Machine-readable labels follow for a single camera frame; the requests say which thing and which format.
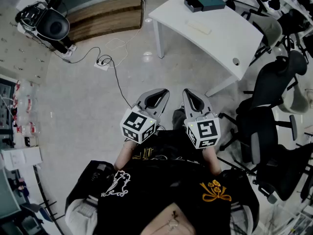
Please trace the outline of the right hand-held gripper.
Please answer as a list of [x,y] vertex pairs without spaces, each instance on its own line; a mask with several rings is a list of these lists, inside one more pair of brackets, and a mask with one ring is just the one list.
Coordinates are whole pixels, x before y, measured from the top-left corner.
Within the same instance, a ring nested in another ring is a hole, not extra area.
[[215,146],[221,138],[220,121],[211,110],[205,95],[196,90],[184,89],[183,103],[186,114],[186,133],[196,149]]

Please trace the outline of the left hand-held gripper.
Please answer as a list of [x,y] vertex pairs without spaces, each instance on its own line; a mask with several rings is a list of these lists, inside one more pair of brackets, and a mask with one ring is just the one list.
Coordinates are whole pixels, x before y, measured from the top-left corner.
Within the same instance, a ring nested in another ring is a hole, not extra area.
[[156,132],[160,115],[170,97],[168,89],[153,89],[143,93],[131,109],[127,109],[121,122],[121,133],[138,144]]

